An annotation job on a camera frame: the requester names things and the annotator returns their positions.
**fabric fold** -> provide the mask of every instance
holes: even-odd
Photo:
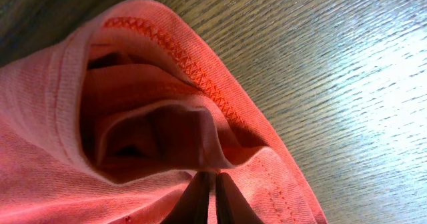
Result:
[[[0,86],[2,223],[159,223],[199,170],[229,173],[265,223],[327,222],[261,111],[160,3],[112,7]]]

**wooden table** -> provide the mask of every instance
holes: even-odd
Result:
[[[122,0],[0,0],[0,63]],[[427,0],[157,0],[271,121],[330,223],[427,223]]]

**clothing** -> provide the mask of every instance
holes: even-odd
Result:
[[[197,170],[229,173],[265,223],[326,223],[267,119],[160,3],[112,7],[0,87],[0,223],[159,223]]]

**pink fabric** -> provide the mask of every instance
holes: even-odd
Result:
[[[326,223],[266,118],[155,1],[10,63],[0,87],[1,223],[159,223],[197,170],[229,173],[265,223]]]

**red fabric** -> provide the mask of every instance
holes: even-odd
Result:
[[[123,2],[10,63],[0,87],[1,223],[159,223],[208,169],[265,223],[326,223],[260,110],[155,1]]]

